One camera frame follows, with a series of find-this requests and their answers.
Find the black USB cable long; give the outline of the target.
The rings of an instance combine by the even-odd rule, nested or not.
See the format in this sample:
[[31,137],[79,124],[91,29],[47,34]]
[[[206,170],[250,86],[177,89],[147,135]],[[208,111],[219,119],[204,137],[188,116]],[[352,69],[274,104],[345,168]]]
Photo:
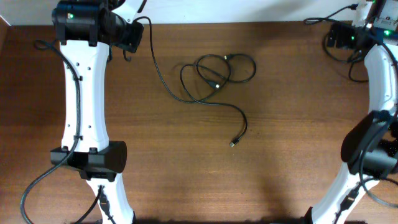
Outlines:
[[[205,54],[198,57],[193,63],[185,63],[181,66],[179,71],[179,81],[181,87],[183,88],[183,92],[188,96],[188,99],[185,100],[179,96],[177,96],[168,86],[167,82],[164,79],[162,72],[160,71],[159,64],[157,62],[157,58],[154,52],[154,41],[153,41],[153,23],[150,17],[148,16],[140,16],[135,19],[135,21],[146,20],[149,25],[149,43],[150,43],[150,53],[152,57],[152,61],[154,63],[155,70],[160,79],[162,86],[165,88],[166,92],[176,101],[183,103],[185,105],[201,105],[207,107],[226,107],[235,110],[240,114],[242,118],[242,128],[239,132],[230,140],[229,146],[234,147],[240,143],[242,138],[245,137],[248,129],[249,129],[249,121],[246,113],[240,107],[231,104],[231,103],[222,103],[222,102],[210,102],[209,100],[217,95],[221,90],[225,88],[226,85],[232,84],[244,84],[251,81],[257,73],[257,63],[256,61],[248,54],[236,53],[236,54],[226,54],[226,55],[218,55],[218,54]],[[248,59],[252,65],[252,73],[247,78],[243,78],[240,80],[236,80],[233,78],[233,66],[230,60],[235,57],[244,57]],[[220,72],[207,67],[202,64],[202,62],[209,58],[216,58],[221,61],[222,64],[226,66],[227,74],[223,75]],[[200,77],[200,79],[205,82],[211,89],[212,92],[206,95],[203,98],[196,98],[190,91],[188,90],[185,80],[184,80],[184,71],[186,68],[194,68],[196,74]]]

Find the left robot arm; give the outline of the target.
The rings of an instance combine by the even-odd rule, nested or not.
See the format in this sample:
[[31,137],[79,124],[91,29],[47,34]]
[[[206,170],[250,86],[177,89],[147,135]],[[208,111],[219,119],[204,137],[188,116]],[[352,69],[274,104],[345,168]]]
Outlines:
[[134,53],[144,26],[133,20],[146,2],[60,1],[52,11],[56,39],[64,59],[66,119],[60,147],[50,153],[54,165],[75,170],[97,195],[101,223],[133,223],[122,172],[127,161],[123,141],[109,139],[104,115],[104,78],[111,47]]

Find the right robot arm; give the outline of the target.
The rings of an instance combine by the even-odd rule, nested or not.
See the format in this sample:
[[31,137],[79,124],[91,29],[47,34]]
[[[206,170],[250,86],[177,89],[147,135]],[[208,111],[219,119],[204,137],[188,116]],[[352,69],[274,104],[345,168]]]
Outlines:
[[380,199],[371,189],[381,181],[396,184],[397,173],[397,1],[359,1],[351,24],[332,16],[309,17],[306,25],[331,22],[323,47],[353,49],[347,63],[364,62],[368,73],[369,113],[344,138],[342,165],[327,194],[298,223],[346,223],[364,195]]

